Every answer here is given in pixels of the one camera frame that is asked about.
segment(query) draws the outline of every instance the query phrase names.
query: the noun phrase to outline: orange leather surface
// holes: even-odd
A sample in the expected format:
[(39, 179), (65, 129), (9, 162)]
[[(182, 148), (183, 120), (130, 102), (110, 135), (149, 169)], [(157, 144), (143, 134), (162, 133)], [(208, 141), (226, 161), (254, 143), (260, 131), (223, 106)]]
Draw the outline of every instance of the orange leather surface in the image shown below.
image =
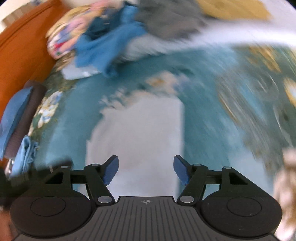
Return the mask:
[(45, 34), (69, 9), (48, 0), (0, 34), (0, 119), (10, 98), (27, 80), (42, 82), (55, 61), (47, 53)]

